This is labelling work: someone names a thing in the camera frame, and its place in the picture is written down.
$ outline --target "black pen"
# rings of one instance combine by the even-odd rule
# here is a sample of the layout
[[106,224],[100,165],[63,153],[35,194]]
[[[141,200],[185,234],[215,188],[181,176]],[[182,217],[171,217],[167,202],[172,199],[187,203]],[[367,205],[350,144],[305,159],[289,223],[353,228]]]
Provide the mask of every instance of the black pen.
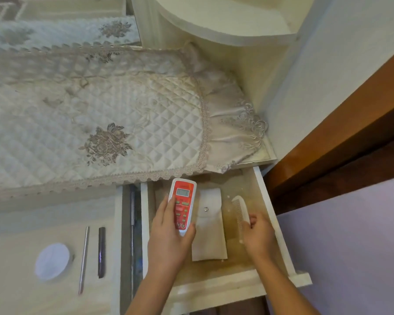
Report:
[[98,238],[98,277],[105,275],[105,227],[99,228]]

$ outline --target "wall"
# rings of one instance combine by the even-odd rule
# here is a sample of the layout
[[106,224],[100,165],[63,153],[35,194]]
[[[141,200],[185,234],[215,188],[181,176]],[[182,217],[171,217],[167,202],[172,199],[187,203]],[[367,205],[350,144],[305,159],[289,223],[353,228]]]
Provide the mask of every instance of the wall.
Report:
[[333,0],[277,95],[264,104],[278,159],[392,55],[394,0]]
[[394,315],[394,179],[278,216],[322,315]]

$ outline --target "white round object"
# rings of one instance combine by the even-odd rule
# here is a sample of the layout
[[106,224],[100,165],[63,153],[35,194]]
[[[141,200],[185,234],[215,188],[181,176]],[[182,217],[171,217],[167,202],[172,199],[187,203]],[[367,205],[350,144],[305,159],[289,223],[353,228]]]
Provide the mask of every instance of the white round object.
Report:
[[35,262],[35,275],[41,281],[49,281],[63,273],[70,261],[70,251],[63,243],[47,246]]

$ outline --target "drawer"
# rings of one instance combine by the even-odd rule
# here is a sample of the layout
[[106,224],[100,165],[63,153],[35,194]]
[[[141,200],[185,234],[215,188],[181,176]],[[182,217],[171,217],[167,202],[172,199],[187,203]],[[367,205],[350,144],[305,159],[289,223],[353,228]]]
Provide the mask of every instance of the drawer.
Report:
[[[238,240],[236,213],[231,200],[241,195],[249,212],[266,211],[274,227],[277,245],[274,257],[282,272],[297,286],[311,284],[308,273],[296,272],[280,230],[270,197],[258,167],[235,169],[225,174],[207,173],[191,177],[197,190],[220,188],[222,218],[228,259],[192,262],[191,252],[179,272],[163,314],[180,315],[209,307],[265,295],[261,280]],[[147,242],[158,204],[169,193],[171,181],[158,180],[141,184],[143,275],[147,273]],[[192,221],[197,210],[193,211]]]
[[[131,227],[129,193],[124,191],[123,201],[123,188],[128,189],[105,186],[0,202],[0,315],[119,315],[120,308],[124,314],[131,294]],[[78,296],[87,226],[84,292]],[[102,226],[106,227],[106,273],[99,279],[98,228]],[[64,243],[74,258],[61,276],[42,283],[34,275],[35,261],[42,249],[55,242]]]

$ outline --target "curved shelf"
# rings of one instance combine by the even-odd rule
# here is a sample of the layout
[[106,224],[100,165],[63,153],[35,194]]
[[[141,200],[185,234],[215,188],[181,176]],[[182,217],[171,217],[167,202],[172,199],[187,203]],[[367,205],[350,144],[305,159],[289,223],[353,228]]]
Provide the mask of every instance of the curved shelf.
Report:
[[181,30],[233,46],[293,39],[282,13],[284,0],[155,0],[165,19]]

